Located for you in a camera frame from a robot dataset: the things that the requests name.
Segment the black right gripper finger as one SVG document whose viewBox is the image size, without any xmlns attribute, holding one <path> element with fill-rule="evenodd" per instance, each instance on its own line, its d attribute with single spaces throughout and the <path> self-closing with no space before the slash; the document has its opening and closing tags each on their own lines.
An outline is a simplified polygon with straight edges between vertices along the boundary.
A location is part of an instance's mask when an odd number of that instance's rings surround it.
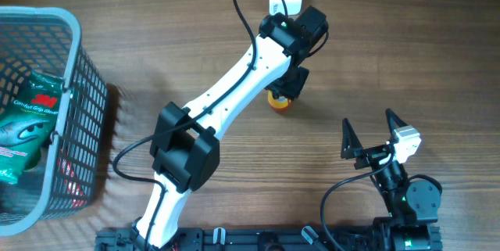
<svg viewBox="0 0 500 251">
<path fill-rule="evenodd" d="M 344 118 L 342 121 L 341 158 L 349 160 L 359 158 L 362 154 L 363 146 L 348 118 Z"/>
<path fill-rule="evenodd" d="M 403 121 L 398 115 L 396 115 L 391 108 L 387 108 L 385 110 L 385 115 L 387 118 L 387 125 L 391 133 L 397 128 L 407 126 L 407 123 Z"/>
</svg>

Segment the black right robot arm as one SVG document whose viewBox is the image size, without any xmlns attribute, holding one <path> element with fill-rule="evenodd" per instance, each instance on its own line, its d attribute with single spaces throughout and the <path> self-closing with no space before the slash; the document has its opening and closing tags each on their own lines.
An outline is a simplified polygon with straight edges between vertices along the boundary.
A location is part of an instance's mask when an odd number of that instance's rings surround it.
<svg viewBox="0 0 500 251">
<path fill-rule="evenodd" d="M 438 221 L 442 186 L 427 175 L 409 176 L 404 163 L 416 154 L 422 139 L 391 109 L 385 111 L 390 138 L 365 148 L 348 119 L 342 121 L 341 158 L 354 159 L 356 170 L 370 168 L 372 182 L 388 215 L 370 226 L 341 228 L 334 235 L 346 250 L 441 250 Z"/>
</svg>

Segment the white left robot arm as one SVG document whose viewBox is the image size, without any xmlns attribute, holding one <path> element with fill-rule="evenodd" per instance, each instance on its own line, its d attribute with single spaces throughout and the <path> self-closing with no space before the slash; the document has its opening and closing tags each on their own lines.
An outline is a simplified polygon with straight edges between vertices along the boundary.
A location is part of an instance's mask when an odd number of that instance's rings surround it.
<svg viewBox="0 0 500 251">
<path fill-rule="evenodd" d="M 189 195 L 219 166 L 225 132 L 262 90 L 273 99 L 299 97 L 309 75 L 302 62 L 328 28 L 326 15 L 312 6 L 297 19 L 269 15 L 246 55 L 209 90 L 184 107 L 170 102 L 161 110 L 150 148 L 158 184 L 133 227 L 139 249 L 171 244 Z"/>
</svg>

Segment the orange sauce bottle green cap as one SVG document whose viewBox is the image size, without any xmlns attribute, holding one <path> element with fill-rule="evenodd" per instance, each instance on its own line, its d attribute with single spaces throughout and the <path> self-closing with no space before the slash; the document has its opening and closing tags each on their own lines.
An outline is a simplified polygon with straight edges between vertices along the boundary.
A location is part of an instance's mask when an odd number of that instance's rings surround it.
<svg viewBox="0 0 500 251">
<path fill-rule="evenodd" d="M 280 96 L 277 99 L 275 99 L 273 97 L 273 93 L 271 91 L 268 91 L 267 101 L 268 101 L 270 107 L 276 113 L 286 112 L 292 104 L 292 101 L 284 96 Z"/>
</svg>

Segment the green 3M gloves package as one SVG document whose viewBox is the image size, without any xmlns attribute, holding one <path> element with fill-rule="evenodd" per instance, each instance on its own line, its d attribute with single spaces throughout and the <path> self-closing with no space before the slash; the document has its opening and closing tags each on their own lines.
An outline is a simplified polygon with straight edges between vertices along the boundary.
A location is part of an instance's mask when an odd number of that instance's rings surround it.
<svg viewBox="0 0 500 251">
<path fill-rule="evenodd" d="M 16 184 L 37 166 L 41 148 L 54 131 L 63 80 L 33 72 L 1 115 L 1 181 Z"/>
</svg>

